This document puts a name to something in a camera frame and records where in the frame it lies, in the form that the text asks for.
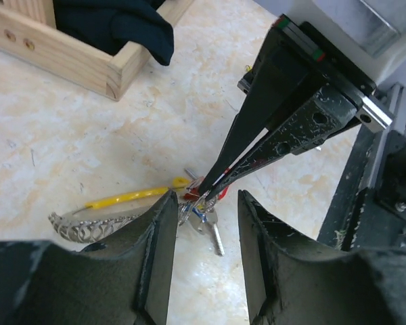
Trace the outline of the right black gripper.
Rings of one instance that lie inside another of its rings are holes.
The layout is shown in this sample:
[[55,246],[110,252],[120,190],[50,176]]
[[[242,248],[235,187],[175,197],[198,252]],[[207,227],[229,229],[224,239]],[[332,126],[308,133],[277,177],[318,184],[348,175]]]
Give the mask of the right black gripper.
[[393,120],[360,68],[310,23],[297,25],[285,14],[272,24],[238,87],[246,98],[198,188],[207,200],[337,131],[361,123],[377,133]]

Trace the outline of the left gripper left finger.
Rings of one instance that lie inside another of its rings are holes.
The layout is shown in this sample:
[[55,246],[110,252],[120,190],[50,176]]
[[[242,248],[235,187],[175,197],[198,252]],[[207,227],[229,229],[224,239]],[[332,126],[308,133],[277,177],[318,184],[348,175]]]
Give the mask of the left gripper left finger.
[[79,252],[0,241],[0,324],[165,324],[178,206],[169,191]]

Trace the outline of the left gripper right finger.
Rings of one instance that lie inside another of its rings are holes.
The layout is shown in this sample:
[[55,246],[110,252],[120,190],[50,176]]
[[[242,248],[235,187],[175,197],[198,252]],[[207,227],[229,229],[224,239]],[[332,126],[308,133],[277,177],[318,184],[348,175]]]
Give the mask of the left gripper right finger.
[[251,324],[406,324],[406,248],[336,250],[238,192]]

